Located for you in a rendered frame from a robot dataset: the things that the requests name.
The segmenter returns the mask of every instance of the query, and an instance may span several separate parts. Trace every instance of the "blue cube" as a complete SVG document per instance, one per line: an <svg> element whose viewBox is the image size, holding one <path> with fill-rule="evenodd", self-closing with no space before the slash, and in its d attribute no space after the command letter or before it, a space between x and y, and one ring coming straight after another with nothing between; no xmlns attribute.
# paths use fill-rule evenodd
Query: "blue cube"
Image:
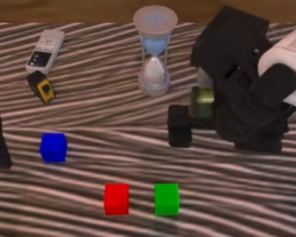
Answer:
<svg viewBox="0 0 296 237"><path fill-rule="evenodd" d="M65 162L67 140L64 133L44 133L39 153L44 162Z"/></svg>

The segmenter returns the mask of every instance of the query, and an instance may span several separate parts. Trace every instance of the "tape measure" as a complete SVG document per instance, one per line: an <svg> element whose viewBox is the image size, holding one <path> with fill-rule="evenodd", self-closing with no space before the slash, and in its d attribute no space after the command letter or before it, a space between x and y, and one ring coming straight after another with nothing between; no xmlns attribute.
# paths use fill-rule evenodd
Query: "tape measure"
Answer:
<svg viewBox="0 0 296 237"><path fill-rule="evenodd" d="M29 74L26 79L34 94L41 99L44 104L48 104L55 98L55 93L47 79L47 76L40 71L35 71Z"/></svg>
<svg viewBox="0 0 296 237"><path fill-rule="evenodd" d="M210 119L212 117L211 104L213 101L213 89L194 86L192 88L190 102L191 117L200 119Z"/></svg>

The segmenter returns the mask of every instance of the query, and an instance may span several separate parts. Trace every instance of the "wooden surface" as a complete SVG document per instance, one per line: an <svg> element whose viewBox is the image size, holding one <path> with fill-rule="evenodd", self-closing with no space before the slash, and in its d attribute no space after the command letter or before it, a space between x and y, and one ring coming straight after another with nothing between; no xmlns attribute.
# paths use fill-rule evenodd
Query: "wooden surface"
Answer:
<svg viewBox="0 0 296 237"><path fill-rule="evenodd" d="M272 24L274 41L294 25ZM57 98L44 106L25 63L43 29L66 32L49 74ZM0 237L296 237L296 114L281 156L241 155L214 131L171 149L170 104L188 102L196 24L169 44L171 87L159 98L137 88L141 45L132 24L0 24L0 113L14 166L0 172ZM63 132L67 161L44 164L41 134ZM153 214L153 185L180 186L175 218ZM105 183L130 185L130 213L107 217Z"/></svg>
<svg viewBox="0 0 296 237"><path fill-rule="evenodd" d="M0 0L0 22L132 22L146 5L172 8L180 22L208 22L223 5L275 22L296 22L296 0Z"/></svg>

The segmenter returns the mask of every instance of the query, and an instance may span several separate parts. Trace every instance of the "table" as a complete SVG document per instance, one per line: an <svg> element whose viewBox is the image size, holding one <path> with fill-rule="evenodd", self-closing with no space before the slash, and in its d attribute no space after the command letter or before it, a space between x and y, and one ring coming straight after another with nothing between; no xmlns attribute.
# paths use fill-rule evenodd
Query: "table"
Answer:
<svg viewBox="0 0 296 237"><path fill-rule="evenodd" d="M202 25L180 24L169 45L169 92L137 88L141 49L132 24L0 24L0 114L14 162L0 171L0 237L296 237L296 114L280 156L236 153L213 131L190 149L167 144L170 104L188 103L191 46ZM279 40L295 25L271 24ZM57 98L44 106L25 63L44 29L66 41L49 75ZM64 132L66 163L44 164L43 132ZM130 185L130 214L107 217L105 183ZM179 183L180 214L155 217L153 185Z"/></svg>

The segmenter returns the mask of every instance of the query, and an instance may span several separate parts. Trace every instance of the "cordless phone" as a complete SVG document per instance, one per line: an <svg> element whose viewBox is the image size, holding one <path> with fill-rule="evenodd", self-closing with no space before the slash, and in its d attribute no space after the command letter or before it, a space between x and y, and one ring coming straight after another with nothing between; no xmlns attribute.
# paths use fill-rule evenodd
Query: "cordless phone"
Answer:
<svg viewBox="0 0 296 237"><path fill-rule="evenodd" d="M45 75L48 74L64 39L63 31L44 30L26 63L26 71L28 73L40 71Z"/></svg>

